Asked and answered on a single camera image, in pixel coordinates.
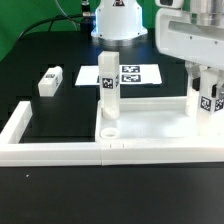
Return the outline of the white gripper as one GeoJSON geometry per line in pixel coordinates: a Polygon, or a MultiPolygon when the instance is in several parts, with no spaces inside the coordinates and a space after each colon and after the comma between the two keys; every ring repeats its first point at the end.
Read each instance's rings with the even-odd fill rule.
{"type": "MultiPolygon", "coordinates": [[[[224,18],[219,26],[201,26],[192,24],[186,11],[161,8],[155,37],[160,53],[190,61],[185,63],[189,89],[200,89],[199,64],[224,70],[224,18]]],[[[224,99],[224,84],[217,84],[216,92],[224,99]]]]}

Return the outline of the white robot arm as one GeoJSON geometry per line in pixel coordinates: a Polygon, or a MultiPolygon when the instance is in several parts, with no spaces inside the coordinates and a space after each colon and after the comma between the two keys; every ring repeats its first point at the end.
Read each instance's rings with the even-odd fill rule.
{"type": "MultiPolygon", "coordinates": [[[[155,0],[155,41],[160,53],[218,71],[211,96],[224,98],[224,0],[155,0]]],[[[130,45],[147,34],[137,0],[100,0],[92,38],[130,45]]]]}

